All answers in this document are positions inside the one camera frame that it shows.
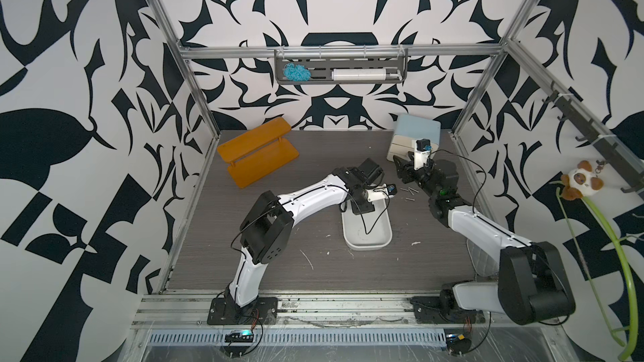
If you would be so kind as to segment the screws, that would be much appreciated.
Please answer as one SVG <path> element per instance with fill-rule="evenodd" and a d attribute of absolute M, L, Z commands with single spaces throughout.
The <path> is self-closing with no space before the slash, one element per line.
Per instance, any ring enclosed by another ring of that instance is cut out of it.
<path fill-rule="evenodd" d="M 402 195 L 404 196 L 404 199 L 409 202 L 414 202 L 415 201 L 415 196 L 416 192 L 410 188 L 402 188 L 400 189 L 402 192 Z"/>

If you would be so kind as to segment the white plastic storage tray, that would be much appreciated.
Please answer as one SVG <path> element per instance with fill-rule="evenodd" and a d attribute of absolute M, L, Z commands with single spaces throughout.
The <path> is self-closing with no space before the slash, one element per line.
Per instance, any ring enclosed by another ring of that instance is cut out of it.
<path fill-rule="evenodd" d="M 388 246 L 393 234 L 387 201 L 377 200 L 374 203 L 374 210 L 365 214 L 355 214 L 356 209 L 353 202 L 349 200 L 341 213 L 345 244 L 352 251 L 378 251 Z"/>

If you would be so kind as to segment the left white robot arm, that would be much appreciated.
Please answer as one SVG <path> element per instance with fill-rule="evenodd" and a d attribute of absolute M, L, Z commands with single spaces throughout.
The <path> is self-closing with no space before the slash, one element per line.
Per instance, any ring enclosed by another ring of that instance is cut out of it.
<path fill-rule="evenodd" d="M 378 215 L 367 223 L 377 201 L 389 204 L 397 194 L 395 184 L 382 181 L 384 172 L 372 159 L 358 167 L 337 168 L 321 181 L 290 194 L 262 193 L 241 223 L 234 240 L 240 246 L 240 261 L 234 278 L 211 301 L 209 325 L 245 324 L 261 321 L 268 312 L 260 305 L 259 289 L 268 265 L 286 250 L 293 228 L 331 206 L 359 217 L 367 234 L 383 221 Z"/>

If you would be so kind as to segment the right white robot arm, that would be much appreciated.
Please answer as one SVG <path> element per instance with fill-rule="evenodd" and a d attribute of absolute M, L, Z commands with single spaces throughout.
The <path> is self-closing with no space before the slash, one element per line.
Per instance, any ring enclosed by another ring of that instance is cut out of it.
<path fill-rule="evenodd" d="M 416 167 L 414 161 L 399 156 L 393 161 L 402 182 L 417 184 L 427 194 L 434 219 L 472 242 L 495 268 L 494 282 L 470 281 L 444 288 L 445 310 L 502 313 L 518 325 L 568 319 L 575 312 L 575 298 L 556 246 L 517 236 L 479 213 L 459 194 L 453 162 L 428 160 Z"/>

